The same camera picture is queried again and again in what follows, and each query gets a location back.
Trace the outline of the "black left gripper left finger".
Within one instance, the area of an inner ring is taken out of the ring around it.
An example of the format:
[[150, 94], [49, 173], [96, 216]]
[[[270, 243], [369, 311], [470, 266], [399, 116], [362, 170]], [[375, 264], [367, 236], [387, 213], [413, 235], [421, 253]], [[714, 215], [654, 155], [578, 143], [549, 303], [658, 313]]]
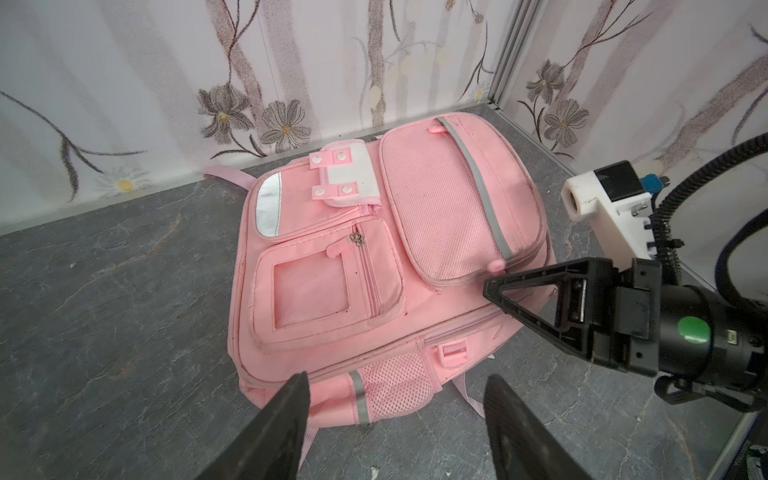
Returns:
[[293, 375], [199, 479], [295, 479], [310, 407], [308, 375]]

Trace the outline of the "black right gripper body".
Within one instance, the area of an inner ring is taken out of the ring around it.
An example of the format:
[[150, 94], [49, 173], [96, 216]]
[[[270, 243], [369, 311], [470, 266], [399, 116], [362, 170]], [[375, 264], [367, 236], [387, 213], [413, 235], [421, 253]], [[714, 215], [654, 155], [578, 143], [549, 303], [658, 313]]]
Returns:
[[635, 258], [624, 271], [607, 258], [575, 263], [580, 290], [580, 359], [606, 368], [655, 376], [659, 370], [662, 268]]

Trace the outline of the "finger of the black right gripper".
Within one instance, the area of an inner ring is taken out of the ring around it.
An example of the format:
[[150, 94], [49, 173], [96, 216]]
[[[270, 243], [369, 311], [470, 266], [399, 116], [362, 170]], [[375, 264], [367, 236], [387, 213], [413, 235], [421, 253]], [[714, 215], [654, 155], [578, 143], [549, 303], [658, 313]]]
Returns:
[[483, 296], [566, 354], [589, 357], [600, 260], [584, 258], [487, 279]]

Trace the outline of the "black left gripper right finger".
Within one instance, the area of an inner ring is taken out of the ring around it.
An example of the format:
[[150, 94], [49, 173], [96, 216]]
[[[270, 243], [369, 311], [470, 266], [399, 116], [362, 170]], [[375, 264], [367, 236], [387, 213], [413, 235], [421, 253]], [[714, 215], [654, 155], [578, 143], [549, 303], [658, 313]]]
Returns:
[[501, 376], [488, 377], [483, 407], [497, 478], [589, 477]]

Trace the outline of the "pink student backpack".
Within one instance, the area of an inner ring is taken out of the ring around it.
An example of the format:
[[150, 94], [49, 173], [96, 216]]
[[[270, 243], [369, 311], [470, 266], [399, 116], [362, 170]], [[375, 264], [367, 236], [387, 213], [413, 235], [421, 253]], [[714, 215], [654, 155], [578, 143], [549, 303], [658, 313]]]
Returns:
[[342, 140], [243, 188], [228, 327], [241, 392], [309, 380], [307, 438], [414, 413], [520, 330], [483, 295], [556, 261], [539, 192], [487, 120], [456, 112]]

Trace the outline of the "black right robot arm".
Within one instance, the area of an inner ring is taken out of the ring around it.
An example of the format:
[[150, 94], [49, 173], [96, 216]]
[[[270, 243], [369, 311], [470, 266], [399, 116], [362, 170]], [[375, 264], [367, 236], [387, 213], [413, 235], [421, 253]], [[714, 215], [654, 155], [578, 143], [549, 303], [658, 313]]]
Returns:
[[763, 410], [767, 305], [737, 290], [729, 260], [767, 217], [756, 215], [723, 248], [714, 290], [681, 282], [682, 241], [670, 221], [706, 184], [766, 151], [758, 135], [675, 187], [638, 176], [628, 161], [569, 178], [561, 192], [568, 215], [589, 222], [603, 256], [523, 272], [494, 265], [484, 297], [566, 354], [652, 378], [667, 404], [710, 398], [742, 413]]

